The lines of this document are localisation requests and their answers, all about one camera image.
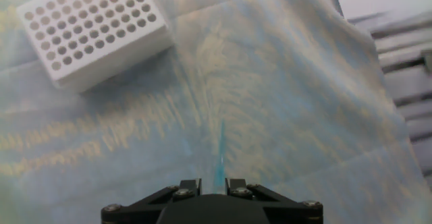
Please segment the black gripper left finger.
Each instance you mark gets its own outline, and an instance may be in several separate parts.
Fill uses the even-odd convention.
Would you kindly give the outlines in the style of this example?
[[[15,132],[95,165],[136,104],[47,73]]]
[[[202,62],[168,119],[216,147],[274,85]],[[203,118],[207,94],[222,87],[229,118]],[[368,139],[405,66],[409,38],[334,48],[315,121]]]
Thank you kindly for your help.
[[[202,179],[182,180],[179,185],[167,186],[129,206],[109,204],[101,209],[101,223],[157,223],[163,210],[174,202],[202,194]]]

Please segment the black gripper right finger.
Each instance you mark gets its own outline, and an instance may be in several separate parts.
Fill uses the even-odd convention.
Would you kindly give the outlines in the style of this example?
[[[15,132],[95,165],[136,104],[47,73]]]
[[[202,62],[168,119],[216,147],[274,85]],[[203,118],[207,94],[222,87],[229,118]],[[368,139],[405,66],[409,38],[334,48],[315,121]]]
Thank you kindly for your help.
[[[256,204],[269,223],[323,224],[323,204],[317,200],[296,202],[245,179],[225,178],[225,193]]]

